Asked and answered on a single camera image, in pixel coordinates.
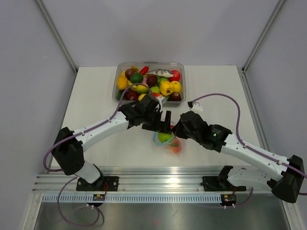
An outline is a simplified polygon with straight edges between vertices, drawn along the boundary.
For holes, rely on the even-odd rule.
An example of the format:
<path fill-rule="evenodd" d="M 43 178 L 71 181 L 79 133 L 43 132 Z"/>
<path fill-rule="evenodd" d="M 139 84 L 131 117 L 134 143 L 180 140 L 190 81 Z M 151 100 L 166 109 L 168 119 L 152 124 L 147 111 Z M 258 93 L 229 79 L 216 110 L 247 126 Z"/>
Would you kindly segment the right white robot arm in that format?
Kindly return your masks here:
<path fill-rule="evenodd" d="M 192 139 L 207 150 L 230 155 L 251 166 L 253 170 L 224 166 L 209 187 L 214 191 L 231 191 L 240 186 L 270 190 L 282 201 L 295 203 L 304 180 L 303 160 L 293 155 L 279 156 L 248 143 L 221 125 L 207 124 L 199 114 L 189 111 L 180 116 L 172 128 L 178 138 Z"/>

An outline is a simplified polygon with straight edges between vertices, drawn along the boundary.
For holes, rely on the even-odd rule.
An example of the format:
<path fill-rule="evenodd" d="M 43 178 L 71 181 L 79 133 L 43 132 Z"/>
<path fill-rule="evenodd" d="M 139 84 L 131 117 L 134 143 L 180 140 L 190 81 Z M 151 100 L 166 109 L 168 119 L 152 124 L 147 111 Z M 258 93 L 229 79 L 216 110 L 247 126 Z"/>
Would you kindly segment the orange peach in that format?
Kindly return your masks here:
<path fill-rule="evenodd" d="M 180 154 L 182 151 L 182 144 L 178 138 L 174 138 L 169 144 L 168 147 L 174 154 Z"/>

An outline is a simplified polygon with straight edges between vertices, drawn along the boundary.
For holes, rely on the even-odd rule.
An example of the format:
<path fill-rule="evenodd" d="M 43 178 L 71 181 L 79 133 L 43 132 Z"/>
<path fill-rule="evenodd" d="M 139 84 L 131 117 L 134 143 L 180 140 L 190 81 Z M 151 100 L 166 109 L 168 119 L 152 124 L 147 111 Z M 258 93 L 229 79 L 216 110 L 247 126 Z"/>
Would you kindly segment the clear zip top bag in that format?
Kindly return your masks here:
<path fill-rule="evenodd" d="M 153 142 L 157 147 L 162 148 L 169 153 L 173 153 L 177 157 L 182 156 L 181 141 L 174 134 L 155 132 L 153 135 Z"/>

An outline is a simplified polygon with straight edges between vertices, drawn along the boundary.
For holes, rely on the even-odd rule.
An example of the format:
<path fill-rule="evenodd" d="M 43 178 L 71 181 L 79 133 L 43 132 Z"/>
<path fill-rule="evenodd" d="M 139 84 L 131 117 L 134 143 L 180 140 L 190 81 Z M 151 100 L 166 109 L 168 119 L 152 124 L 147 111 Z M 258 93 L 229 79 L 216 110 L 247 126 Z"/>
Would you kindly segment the green apple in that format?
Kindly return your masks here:
<path fill-rule="evenodd" d="M 166 134 L 166 133 L 161 133 L 161 132 L 158 133 L 158 139 L 161 143 L 165 143 L 172 138 L 173 138 L 172 134 Z"/>

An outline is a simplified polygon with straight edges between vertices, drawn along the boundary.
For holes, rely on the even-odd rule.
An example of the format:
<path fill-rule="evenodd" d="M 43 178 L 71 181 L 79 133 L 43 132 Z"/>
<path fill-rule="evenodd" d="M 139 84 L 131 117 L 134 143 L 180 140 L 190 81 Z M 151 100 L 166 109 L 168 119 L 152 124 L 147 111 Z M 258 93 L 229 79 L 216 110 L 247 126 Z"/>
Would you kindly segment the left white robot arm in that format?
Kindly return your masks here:
<path fill-rule="evenodd" d="M 171 112 L 162 117 L 164 96 L 147 94 L 141 100 L 118 105 L 109 118 L 77 130 L 62 128 L 56 138 L 52 156 L 65 175 L 76 175 L 86 189 L 106 188 L 106 179 L 97 166 L 84 159 L 84 153 L 101 140 L 132 127 L 171 134 Z"/>

